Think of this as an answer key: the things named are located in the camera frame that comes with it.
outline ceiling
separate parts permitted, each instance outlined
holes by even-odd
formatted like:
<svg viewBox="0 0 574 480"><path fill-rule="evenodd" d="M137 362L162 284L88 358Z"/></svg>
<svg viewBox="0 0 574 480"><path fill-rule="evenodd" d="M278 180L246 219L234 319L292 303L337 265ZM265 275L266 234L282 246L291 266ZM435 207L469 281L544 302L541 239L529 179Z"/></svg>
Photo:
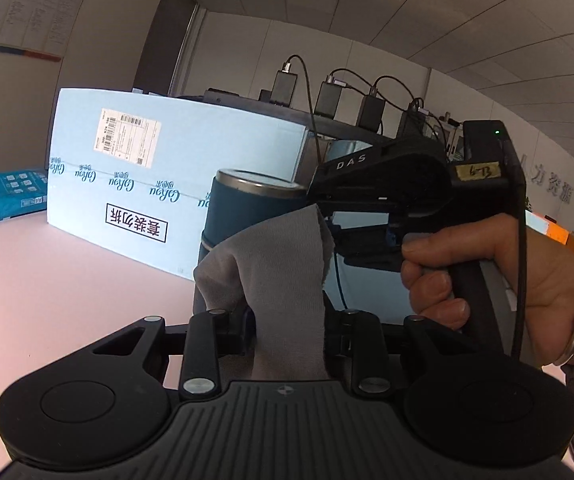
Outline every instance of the ceiling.
<svg viewBox="0 0 574 480"><path fill-rule="evenodd" d="M447 73L574 156L574 0L198 0L297 23Z"/></svg>

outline barcode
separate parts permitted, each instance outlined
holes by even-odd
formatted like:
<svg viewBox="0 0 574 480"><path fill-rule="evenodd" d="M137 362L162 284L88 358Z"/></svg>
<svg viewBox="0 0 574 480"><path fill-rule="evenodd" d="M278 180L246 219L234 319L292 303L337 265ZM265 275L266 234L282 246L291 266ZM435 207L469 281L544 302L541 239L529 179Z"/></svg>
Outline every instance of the barcode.
<svg viewBox="0 0 574 480"><path fill-rule="evenodd" d="M135 124L136 126L142 126L142 119L140 117L134 117L133 115L123 114L121 115L121 121L123 123Z"/></svg>
<svg viewBox="0 0 574 480"><path fill-rule="evenodd" d="M112 138L116 132L116 118L110 117L107 123L107 129L105 131L105 145L103 146L104 152L110 152L112 150Z"/></svg>

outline metal lid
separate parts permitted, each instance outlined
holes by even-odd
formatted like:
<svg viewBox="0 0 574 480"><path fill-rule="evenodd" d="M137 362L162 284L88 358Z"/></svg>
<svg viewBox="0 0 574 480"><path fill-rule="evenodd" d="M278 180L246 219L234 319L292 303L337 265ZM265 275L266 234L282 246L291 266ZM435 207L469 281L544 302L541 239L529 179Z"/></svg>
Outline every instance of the metal lid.
<svg viewBox="0 0 574 480"><path fill-rule="evenodd" d="M245 193L273 198L299 198L307 194L307 189L300 184L252 171L219 170L216 180Z"/></svg>

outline finger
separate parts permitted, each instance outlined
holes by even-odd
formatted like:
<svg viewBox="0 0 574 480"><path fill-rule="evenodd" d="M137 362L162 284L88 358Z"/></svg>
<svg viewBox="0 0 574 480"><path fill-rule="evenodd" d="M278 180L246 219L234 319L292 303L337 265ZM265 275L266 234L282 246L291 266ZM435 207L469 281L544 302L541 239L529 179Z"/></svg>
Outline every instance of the finger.
<svg viewBox="0 0 574 480"><path fill-rule="evenodd" d="M402 279L403 285L407 290L409 290L416 280L423 275L423 268L418 265L405 260L402 267L400 267L400 278Z"/></svg>
<svg viewBox="0 0 574 480"><path fill-rule="evenodd" d="M404 243L402 252L406 260L427 267L496 257L502 269L503 264L517 263L517 247L517 220L500 214L480 222L447 227L426 238L416 238Z"/></svg>
<svg viewBox="0 0 574 480"><path fill-rule="evenodd" d="M461 298L442 301L438 304L427 307L423 311L423 316L433 319L435 322L445 325L448 328L457 330L469 319L469 306L467 301Z"/></svg>
<svg viewBox="0 0 574 480"><path fill-rule="evenodd" d="M436 270L416 280L409 289L409 303L417 314L447 299L451 294L451 278L444 270Z"/></svg>

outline yellow label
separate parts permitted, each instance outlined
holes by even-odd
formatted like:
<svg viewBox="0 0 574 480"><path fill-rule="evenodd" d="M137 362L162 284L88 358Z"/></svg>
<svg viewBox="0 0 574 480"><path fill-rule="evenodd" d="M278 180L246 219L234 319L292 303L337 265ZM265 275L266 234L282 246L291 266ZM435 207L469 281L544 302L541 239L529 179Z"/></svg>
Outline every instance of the yellow label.
<svg viewBox="0 0 574 480"><path fill-rule="evenodd" d="M456 174L463 181L498 178L500 177L500 163L478 162L477 164L461 164L456 166Z"/></svg>

